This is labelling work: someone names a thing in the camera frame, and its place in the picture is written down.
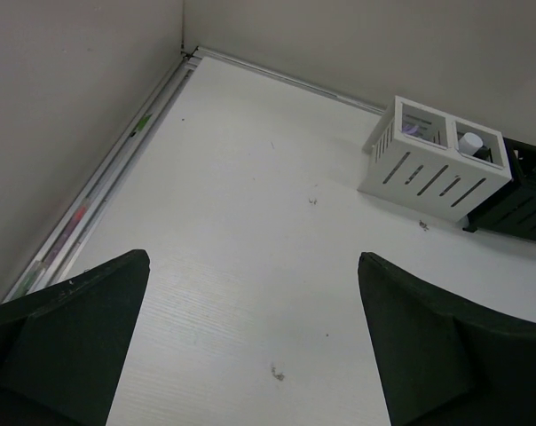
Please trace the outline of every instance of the table surface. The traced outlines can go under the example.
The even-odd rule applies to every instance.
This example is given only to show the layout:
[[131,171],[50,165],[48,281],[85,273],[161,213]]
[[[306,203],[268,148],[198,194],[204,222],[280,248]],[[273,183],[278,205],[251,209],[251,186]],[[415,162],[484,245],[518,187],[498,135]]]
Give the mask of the table surface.
[[536,244],[357,192],[377,121],[201,62],[68,274],[151,259],[109,425],[389,424],[363,251],[536,321]]

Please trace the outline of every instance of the black plastic organizer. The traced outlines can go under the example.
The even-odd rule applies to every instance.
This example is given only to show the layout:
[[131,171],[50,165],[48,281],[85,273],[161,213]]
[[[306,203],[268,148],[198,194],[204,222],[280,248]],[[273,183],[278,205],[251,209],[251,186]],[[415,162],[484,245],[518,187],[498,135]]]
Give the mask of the black plastic organizer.
[[536,181],[529,178],[530,167],[536,164],[536,146],[504,141],[513,180],[471,211],[469,226],[463,230],[474,233],[484,228],[536,241]]

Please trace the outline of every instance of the white basket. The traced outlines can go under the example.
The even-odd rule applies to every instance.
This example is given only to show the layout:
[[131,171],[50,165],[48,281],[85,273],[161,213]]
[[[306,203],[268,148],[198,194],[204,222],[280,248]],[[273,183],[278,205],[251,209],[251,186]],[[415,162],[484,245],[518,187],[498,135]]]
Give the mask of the white basket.
[[[468,131],[491,149],[489,161],[456,149]],[[454,222],[511,180],[498,131],[398,96],[363,150],[370,161],[361,192]]]

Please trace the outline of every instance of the stain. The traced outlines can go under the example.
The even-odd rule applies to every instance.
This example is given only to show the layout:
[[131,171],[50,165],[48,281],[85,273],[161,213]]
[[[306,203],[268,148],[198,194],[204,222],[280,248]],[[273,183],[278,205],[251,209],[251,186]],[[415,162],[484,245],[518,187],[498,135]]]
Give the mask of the stain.
[[271,370],[272,370],[272,377],[280,382],[283,382],[284,379],[286,378],[286,376],[284,375],[284,373],[277,373],[276,374],[276,367],[272,364],[272,367],[271,367]]

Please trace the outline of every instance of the white cap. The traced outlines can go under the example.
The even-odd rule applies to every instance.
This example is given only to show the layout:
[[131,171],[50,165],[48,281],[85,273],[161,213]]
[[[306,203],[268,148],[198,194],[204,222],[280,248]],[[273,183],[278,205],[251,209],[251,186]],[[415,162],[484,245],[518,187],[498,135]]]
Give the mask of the white cap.
[[483,139],[475,133],[467,132],[461,137],[457,145],[461,153],[473,155],[483,147]]

